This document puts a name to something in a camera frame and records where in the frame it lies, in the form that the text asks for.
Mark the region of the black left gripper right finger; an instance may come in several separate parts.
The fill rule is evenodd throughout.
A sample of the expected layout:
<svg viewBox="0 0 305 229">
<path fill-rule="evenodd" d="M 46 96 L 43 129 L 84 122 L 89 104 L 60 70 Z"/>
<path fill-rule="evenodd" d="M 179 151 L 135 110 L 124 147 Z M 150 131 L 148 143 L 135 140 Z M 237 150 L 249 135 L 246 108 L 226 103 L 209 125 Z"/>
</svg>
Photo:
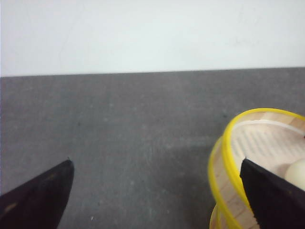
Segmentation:
<svg viewBox="0 0 305 229">
<path fill-rule="evenodd" d="M 253 215 L 261 229 L 303 229 L 305 191 L 249 159 L 240 178 Z"/>
</svg>

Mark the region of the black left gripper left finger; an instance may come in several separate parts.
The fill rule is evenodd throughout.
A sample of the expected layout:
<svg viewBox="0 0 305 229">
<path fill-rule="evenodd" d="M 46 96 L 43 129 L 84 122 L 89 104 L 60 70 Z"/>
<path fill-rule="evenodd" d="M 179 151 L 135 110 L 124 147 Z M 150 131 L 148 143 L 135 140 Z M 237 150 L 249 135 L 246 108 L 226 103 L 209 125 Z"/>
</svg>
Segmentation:
<svg viewBox="0 0 305 229">
<path fill-rule="evenodd" d="M 74 164 L 65 160 L 0 197 L 2 229 L 56 229 L 66 209 Z"/>
</svg>

